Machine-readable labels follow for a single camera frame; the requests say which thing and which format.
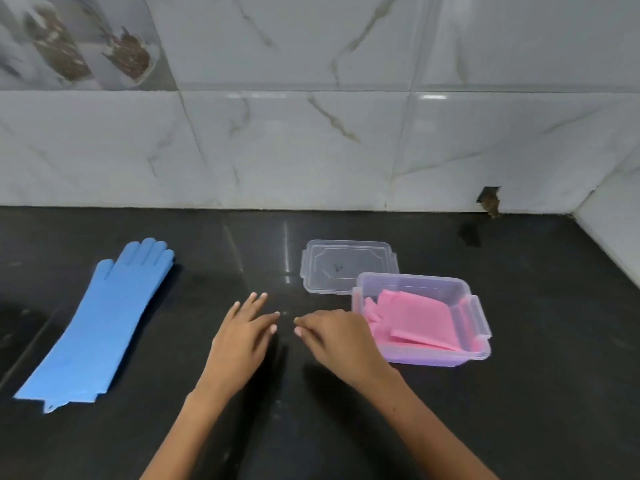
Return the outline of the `person's left hand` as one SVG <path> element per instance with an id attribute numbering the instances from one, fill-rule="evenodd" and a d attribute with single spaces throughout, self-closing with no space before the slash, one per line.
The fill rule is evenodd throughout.
<path id="1" fill-rule="evenodd" d="M 252 320 L 252 304 L 260 294 L 253 292 L 245 300 L 241 313 L 227 323 L 227 314 L 212 340 L 211 350 L 197 387 L 220 385 L 234 392 L 242 389 L 263 363 L 265 353 L 254 353 L 258 334 L 271 324 L 277 325 L 280 313 L 262 314 Z"/>

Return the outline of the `person's right hand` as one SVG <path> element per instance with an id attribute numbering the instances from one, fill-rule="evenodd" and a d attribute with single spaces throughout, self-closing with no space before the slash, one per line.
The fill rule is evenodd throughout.
<path id="1" fill-rule="evenodd" d="M 401 375 L 381 355 L 365 318 L 345 310 L 318 310 L 294 319 L 295 327 L 321 337 L 324 353 L 316 361 L 363 395 L 394 387 Z"/>

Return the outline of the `person's right forearm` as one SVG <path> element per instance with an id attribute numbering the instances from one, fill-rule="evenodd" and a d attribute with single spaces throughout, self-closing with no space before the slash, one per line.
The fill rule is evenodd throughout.
<path id="1" fill-rule="evenodd" d="M 385 418 L 430 480 L 499 480 L 386 364 L 362 395 Z"/>

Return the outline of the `person's left forearm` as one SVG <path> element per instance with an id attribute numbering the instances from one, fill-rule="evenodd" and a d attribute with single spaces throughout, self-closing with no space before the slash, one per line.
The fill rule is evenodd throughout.
<path id="1" fill-rule="evenodd" d="M 220 385 L 190 392 L 139 480 L 189 480 L 205 441 L 233 395 Z"/>

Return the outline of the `clear plastic lid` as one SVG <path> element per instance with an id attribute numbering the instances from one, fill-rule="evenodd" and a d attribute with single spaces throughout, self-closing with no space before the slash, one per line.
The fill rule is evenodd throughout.
<path id="1" fill-rule="evenodd" d="M 350 295 L 362 273 L 399 273 L 388 243 L 318 239 L 301 255 L 300 277 L 311 294 Z"/>

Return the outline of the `pink rubber glove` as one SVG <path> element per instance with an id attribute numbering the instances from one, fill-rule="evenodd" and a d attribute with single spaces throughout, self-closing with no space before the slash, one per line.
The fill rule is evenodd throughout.
<path id="1" fill-rule="evenodd" d="M 378 343 L 461 350 L 452 312 L 436 299 L 383 290 L 377 299 L 364 298 L 362 314 Z"/>

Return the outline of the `blue rubber glove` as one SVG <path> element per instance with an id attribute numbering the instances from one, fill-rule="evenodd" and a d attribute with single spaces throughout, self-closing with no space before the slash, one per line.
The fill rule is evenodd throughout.
<path id="1" fill-rule="evenodd" d="M 173 263 L 174 251 L 153 238 L 126 244 L 117 259 L 101 260 L 65 331 L 13 398 L 41 402 L 50 413 L 107 393 Z"/>

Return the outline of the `clear plastic container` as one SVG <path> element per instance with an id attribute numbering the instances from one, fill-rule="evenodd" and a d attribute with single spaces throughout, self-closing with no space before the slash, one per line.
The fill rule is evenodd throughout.
<path id="1" fill-rule="evenodd" d="M 479 297 L 466 282 L 457 278 L 417 274 L 362 273 L 351 293 L 351 307 L 362 315 L 364 298 L 377 299 L 383 290 L 403 291 L 436 299 L 450 308 L 460 351 L 430 349 L 418 345 L 389 344 L 375 341 L 390 363 L 435 367 L 456 367 L 491 355 L 492 332 Z"/>

